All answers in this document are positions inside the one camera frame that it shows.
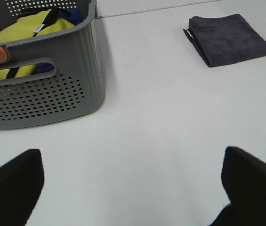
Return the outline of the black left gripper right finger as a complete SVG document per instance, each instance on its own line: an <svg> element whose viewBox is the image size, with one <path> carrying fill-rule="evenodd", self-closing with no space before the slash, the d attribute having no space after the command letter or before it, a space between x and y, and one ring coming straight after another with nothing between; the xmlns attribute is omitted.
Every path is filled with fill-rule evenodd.
<svg viewBox="0 0 266 226"><path fill-rule="evenodd" d="M230 200L213 226L266 226L266 163L229 146L225 150L221 182Z"/></svg>

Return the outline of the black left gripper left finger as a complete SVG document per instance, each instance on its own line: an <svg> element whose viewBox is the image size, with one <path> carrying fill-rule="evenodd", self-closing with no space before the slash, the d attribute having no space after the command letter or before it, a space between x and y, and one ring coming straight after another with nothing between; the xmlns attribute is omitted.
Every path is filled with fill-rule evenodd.
<svg viewBox="0 0 266 226"><path fill-rule="evenodd" d="M24 226L44 186L39 149L27 150L0 166L0 226Z"/></svg>

